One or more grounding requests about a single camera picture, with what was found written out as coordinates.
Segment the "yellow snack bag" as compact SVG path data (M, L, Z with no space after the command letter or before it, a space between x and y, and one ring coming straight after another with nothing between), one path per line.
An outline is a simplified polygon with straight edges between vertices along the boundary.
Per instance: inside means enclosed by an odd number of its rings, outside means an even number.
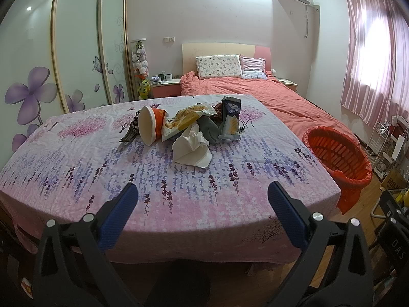
M202 116L216 115L215 109L208 104L195 104L179 110L173 117L166 112L162 126L162 142L186 130Z

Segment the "dark blue snack bag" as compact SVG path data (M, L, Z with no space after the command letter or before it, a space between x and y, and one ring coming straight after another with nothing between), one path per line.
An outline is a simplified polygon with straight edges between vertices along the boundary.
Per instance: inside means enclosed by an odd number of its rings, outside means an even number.
M241 138L240 114L241 100L226 96L222 100L222 123L219 127L219 140L236 141Z

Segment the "right nightstand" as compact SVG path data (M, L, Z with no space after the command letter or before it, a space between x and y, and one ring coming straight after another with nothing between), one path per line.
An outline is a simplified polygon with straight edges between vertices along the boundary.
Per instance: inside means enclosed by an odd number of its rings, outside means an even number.
M285 79L285 78L277 78L277 80L278 80L281 84L285 85L288 89L294 91L295 93L298 92L298 89L297 89L298 85L297 85L295 82L292 82L292 81L287 80L287 79Z

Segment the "white tissue paper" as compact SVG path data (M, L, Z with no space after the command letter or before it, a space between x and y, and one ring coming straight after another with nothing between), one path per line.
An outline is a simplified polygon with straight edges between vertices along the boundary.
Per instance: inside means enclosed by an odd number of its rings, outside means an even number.
M209 142L197 122L190 125L172 145L173 161L182 165L207 168L212 159Z

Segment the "pink bed with duvet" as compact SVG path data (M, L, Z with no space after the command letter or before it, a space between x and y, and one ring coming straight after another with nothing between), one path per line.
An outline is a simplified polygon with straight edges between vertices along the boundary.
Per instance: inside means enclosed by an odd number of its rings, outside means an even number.
M312 127L330 127L359 143L355 134L341 121L279 82L270 72L264 79L236 77L200 79L193 71L182 76L182 96L206 94L245 94L255 97L274 113L299 138Z

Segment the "beige pink headboard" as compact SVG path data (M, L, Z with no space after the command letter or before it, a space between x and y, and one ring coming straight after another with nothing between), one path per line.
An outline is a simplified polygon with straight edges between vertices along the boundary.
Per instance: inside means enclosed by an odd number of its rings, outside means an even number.
M197 56L244 55L249 58L265 58L266 70L272 69L272 56L269 47L222 42L195 42L182 44L183 74L197 72Z

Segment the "black daisy floral cloth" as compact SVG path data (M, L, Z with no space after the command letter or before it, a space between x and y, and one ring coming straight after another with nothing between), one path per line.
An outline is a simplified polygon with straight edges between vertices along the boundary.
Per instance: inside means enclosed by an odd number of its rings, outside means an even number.
M135 116L128 128L128 131L126 132L126 135L122 137L119 141L122 143L130 143L136 139L137 136L140 135L139 133L139 115L140 115L141 110L137 111L135 113Z

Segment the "plush toy tower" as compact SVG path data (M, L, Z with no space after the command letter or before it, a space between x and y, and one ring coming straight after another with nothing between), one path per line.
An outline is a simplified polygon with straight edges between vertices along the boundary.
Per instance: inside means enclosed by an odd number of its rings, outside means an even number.
M151 92L145 41L146 38L141 38L131 42L131 61L139 100L150 98Z

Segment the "floral white pillow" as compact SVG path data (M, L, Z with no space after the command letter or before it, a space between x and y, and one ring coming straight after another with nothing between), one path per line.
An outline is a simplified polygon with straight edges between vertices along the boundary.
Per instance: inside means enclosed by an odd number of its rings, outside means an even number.
M198 56L196 57L196 68L200 79L242 77L240 58L235 54Z

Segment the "pink left nightstand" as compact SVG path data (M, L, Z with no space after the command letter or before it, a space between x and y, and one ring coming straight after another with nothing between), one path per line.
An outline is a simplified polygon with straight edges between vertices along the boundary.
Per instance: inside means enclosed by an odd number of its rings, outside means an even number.
M162 81L151 87L153 98L174 97L181 95L180 79Z

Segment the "striped pink pillow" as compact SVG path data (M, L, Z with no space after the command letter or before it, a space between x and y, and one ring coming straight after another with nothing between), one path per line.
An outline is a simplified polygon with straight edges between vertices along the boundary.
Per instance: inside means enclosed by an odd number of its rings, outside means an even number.
M249 58L243 55L239 58L244 79L267 79L265 58Z

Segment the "orange laundry basket bin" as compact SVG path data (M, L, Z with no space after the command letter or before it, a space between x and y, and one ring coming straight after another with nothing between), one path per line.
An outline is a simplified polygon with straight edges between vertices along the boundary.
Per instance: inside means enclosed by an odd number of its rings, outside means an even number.
M347 213L372 181L372 164L366 152L351 137L330 127L310 128L302 141L341 189L337 207Z

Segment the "green sock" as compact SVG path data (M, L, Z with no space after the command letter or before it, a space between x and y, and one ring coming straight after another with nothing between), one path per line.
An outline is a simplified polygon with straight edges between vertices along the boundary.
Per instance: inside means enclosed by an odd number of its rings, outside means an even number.
M210 144L218 144L220 142L220 128L209 116L201 116L197 122L204 138Z

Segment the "orange paper cup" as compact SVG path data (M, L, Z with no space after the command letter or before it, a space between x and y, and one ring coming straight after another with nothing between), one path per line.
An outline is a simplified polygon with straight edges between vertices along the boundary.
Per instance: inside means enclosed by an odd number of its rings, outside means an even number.
M145 106L138 117L139 134L142 141L151 146L162 137L162 127L166 111L155 107Z

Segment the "floral sliding wardrobe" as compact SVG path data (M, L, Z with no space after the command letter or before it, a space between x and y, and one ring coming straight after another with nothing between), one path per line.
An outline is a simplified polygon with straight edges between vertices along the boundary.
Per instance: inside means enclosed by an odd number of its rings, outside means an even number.
M131 101L126 0L1 0L1 163L48 118Z

